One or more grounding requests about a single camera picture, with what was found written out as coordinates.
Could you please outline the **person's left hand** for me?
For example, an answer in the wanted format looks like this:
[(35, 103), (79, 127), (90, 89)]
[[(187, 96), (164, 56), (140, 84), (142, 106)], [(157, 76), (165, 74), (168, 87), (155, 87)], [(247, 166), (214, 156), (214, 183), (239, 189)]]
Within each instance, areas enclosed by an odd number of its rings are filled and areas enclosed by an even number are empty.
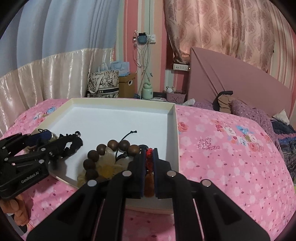
[(14, 214), (18, 226), (24, 226), (29, 222), (26, 204), (21, 194), (10, 200), (1, 200), (1, 209), (4, 213)]

